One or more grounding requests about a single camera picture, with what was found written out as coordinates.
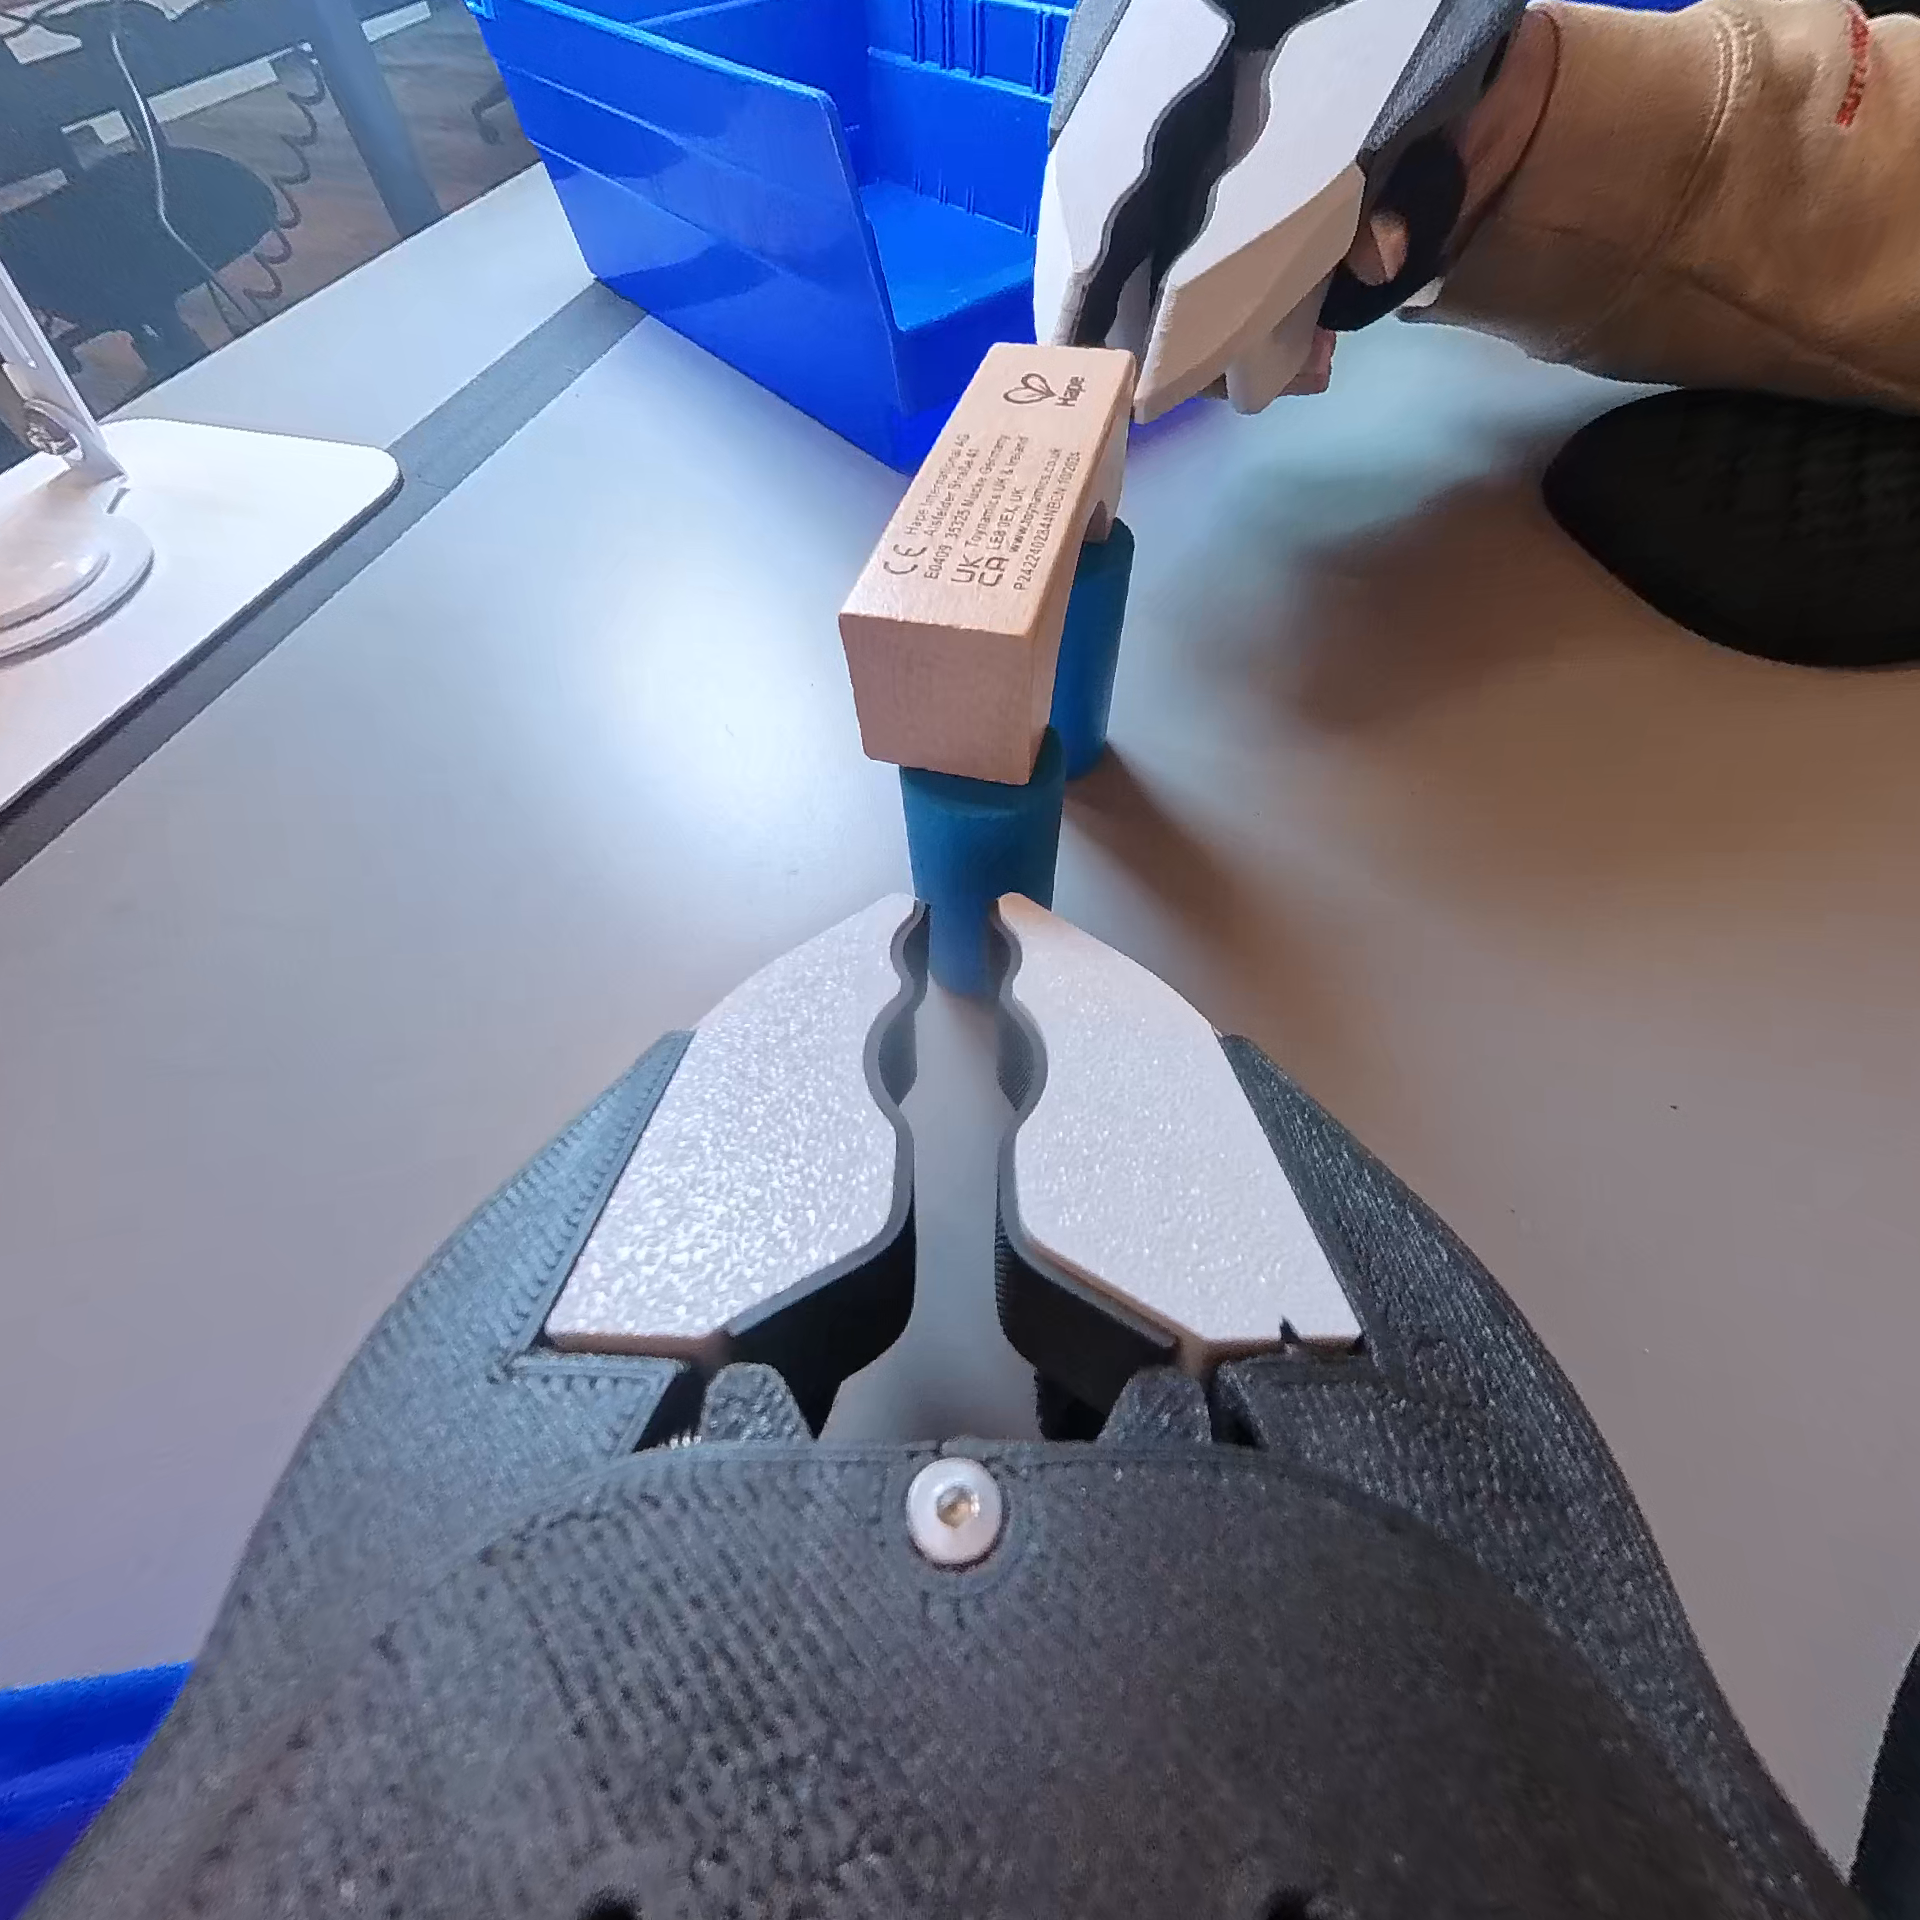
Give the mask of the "natural wooden arch block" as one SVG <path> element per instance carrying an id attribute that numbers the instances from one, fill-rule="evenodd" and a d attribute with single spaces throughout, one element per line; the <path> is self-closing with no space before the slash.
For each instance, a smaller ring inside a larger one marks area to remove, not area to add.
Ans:
<path id="1" fill-rule="evenodd" d="M 1081 547 L 1118 512 L 1134 398 L 1124 349 L 986 352 L 839 614 L 871 758 L 1031 777 Z"/>

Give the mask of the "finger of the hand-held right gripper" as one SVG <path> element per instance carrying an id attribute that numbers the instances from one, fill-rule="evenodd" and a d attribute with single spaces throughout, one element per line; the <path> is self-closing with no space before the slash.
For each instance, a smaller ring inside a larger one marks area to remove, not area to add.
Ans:
<path id="1" fill-rule="evenodd" d="M 1433 23 L 1431 1 L 1351 1 L 1291 27 L 1235 111 L 1203 221 L 1149 310 L 1137 421 L 1223 387 L 1261 411 L 1308 367 L 1359 225 L 1359 151 Z"/>
<path id="2" fill-rule="evenodd" d="M 1044 344 L 1143 360 L 1230 166 L 1237 6 L 1079 5 L 1046 130 L 1035 251 Z"/>

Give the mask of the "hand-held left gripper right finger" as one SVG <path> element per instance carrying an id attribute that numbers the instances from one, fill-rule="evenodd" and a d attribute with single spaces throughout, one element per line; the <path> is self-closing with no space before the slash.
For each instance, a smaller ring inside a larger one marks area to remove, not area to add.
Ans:
<path id="1" fill-rule="evenodd" d="M 991 907 L 998 1325 L 1044 1426 L 1099 1426 L 1140 1374 L 1349 1354 L 1349 1285 L 1225 1037 L 1028 896 Z"/>

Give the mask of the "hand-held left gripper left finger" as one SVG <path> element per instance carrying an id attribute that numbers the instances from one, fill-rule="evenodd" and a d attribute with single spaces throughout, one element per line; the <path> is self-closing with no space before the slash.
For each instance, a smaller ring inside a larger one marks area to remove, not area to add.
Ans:
<path id="1" fill-rule="evenodd" d="M 811 1430 L 915 1302 L 921 905 L 881 896 L 721 998 L 665 1075 L 543 1339 L 774 1369 Z"/>

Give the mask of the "blue wooden cylinder block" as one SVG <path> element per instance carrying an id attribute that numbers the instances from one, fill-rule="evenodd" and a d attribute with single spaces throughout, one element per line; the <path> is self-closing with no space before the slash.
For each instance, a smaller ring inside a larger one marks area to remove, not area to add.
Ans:
<path id="1" fill-rule="evenodd" d="M 1134 560 L 1134 531 L 1114 519 L 1105 537 L 1081 543 L 1071 574 L 1046 718 L 1063 749 L 1068 782 L 1091 771 L 1108 745 Z"/>
<path id="2" fill-rule="evenodd" d="M 903 765 L 903 826 L 929 907 L 929 971 L 945 990 L 991 990 L 989 917 L 1001 896 L 1051 905 L 1066 816 L 1066 749 L 1046 726 L 1031 777 L 998 783 Z"/>

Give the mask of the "white document stand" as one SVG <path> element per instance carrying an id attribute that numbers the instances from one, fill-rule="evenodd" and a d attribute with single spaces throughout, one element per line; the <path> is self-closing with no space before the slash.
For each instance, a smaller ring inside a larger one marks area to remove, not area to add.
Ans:
<path id="1" fill-rule="evenodd" d="M 11 811 L 401 489 L 383 448 L 101 422 L 2 275 L 2 807 Z"/>

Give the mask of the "black office chair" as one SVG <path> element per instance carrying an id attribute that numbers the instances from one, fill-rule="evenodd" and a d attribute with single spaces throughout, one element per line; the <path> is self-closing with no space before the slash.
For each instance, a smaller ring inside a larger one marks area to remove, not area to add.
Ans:
<path id="1" fill-rule="evenodd" d="M 109 153 L 6 211 L 2 255 L 31 310 L 84 341 L 179 319 L 179 298 L 275 223 L 277 198 L 262 176 L 228 155 L 164 141 L 159 161 L 142 147 Z"/>

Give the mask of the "dark cloth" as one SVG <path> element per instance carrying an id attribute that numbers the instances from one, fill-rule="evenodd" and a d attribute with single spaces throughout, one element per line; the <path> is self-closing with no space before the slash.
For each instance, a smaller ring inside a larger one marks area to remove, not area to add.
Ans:
<path id="1" fill-rule="evenodd" d="M 1852 1888 L 1877 1918 L 1917 1915 L 1917 1693 L 1913 1648 L 1883 1726 L 1852 1866 Z"/>

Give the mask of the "person's right forearm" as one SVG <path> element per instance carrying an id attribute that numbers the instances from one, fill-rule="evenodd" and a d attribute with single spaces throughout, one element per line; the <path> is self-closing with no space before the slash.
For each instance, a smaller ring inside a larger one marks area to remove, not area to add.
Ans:
<path id="1" fill-rule="evenodd" d="M 1435 298 L 1535 360 L 1917 407 L 1917 21 L 1535 5 L 1542 121 Z"/>

